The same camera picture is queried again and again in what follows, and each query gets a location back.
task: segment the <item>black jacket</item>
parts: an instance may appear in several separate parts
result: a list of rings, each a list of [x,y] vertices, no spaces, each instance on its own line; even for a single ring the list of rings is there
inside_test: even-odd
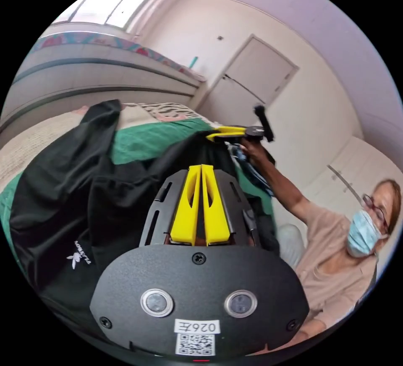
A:
[[[10,216],[12,241],[28,281],[72,328],[104,339],[89,311],[102,271],[138,247],[148,209],[166,177],[213,165],[236,177],[224,143],[196,132],[159,158],[115,165],[109,158],[120,115],[117,100],[91,107],[82,122],[28,165]],[[262,245],[278,253],[271,218],[248,196]]]

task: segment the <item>blue cloth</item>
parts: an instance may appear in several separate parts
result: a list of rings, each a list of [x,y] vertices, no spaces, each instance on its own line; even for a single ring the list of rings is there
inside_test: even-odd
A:
[[[274,197],[274,194],[267,184],[264,177],[250,164],[246,155],[242,152],[241,146],[239,144],[229,145],[228,147],[231,156],[237,161],[241,167],[244,175],[248,180],[257,188],[263,190],[265,193]]]

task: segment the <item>green bedsheet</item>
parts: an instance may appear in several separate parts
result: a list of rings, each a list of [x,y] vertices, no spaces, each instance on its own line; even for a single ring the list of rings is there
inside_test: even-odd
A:
[[[125,164],[134,160],[147,160],[159,157],[170,145],[182,141],[198,131],[212,129],[203,120],[173,121],[168,123],[151,123],[136,127],[118,130],[115,134],[110,157],[116,165]],[[17,256],[10,236],[10,212],[21,173],[17,175],[0,193],[0,220],[6,235],[8,244],[15,259]],[[238,169],[239,184],[242,190],[262,199],[263,209],[266,214],[273,216],[271,198],[259,190]]]

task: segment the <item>bed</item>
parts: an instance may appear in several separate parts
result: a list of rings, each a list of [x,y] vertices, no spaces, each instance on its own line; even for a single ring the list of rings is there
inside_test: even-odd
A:
[[[36,155],[76,127],[88,108],[83,106],[48,118],[14,137],[0,150],[0,219],[15,258],[8,223],[19,177]],[[110,156],[115,164],[156,158],[171,144],[217,125],[179,103],[122,104]],[[238,167],[237,171],[243,191],[259,196],[264,211],[273,216],[271,198],[252,185]]]

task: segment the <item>window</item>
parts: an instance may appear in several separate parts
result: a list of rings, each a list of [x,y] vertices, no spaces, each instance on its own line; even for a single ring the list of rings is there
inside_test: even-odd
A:
[[[53,24],[86,22],[126,30],[148,0],[78,0],[69,6]]]

